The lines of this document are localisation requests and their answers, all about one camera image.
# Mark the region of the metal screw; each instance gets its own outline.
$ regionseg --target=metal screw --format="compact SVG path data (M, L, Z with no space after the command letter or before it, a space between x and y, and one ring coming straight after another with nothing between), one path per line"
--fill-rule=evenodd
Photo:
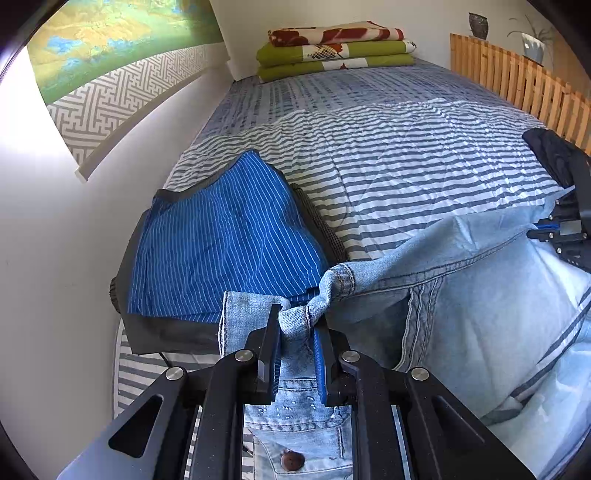
M429 378L429 371L423 367L413 368L413 371L410 372L415 380L419 382L424 382L427 378Z
M184 375L183 369L180 367L171 367L166 370L166 378L169 380L178 380Z
M354 364L361 358L361 356L355 350L347 350L346 352L343 352L342 357L345 362L350 364Z
M234 358L239 362L248 362L252 358L252 352L250 350L238 350L234 354Z

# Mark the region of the blue pinstriped fabric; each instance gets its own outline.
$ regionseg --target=blue pinstriped fabric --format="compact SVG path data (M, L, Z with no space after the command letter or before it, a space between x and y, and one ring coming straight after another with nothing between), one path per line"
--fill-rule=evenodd
M284 180L247 151L189 198L154 198L128 311L217 322L226 290L307 302L326 269Z

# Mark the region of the striped bedsheet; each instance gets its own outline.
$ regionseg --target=striped bedsheet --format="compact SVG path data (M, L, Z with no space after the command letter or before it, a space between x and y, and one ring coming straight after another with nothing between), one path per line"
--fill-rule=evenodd
M535 118L435 65L236 82L173 168L184 190L244 150L300 185L351 259L378 258L447 215L541 203L560 188L521 139ZM167 354L187 369L210 355ZM120 325L114 413L165 370L131 354ZM245 432L252 451L253 438ZM253 478L252 456L243 478Z

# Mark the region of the dark vase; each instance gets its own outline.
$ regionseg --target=dark vase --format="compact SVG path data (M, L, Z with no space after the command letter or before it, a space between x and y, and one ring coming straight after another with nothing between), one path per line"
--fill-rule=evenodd
M486 40L488 36L488 19L478 14L469 14L470 28L476 38Z

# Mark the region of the gray and white striped quilt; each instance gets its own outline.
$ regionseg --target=gray and white striped quilt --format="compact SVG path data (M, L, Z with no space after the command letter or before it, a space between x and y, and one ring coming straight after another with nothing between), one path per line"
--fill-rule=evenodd
M298 183L351 259L378 258L447 215L541 203L560 190L521 134L541 124L448 70L418 62L235 83L173 168L184 190L249 148ZM165 370L119 329L115 414ZM188 369L209 355L173 355ZM245 433L252 451L253 438ZM252 478L252 456L243 477Z

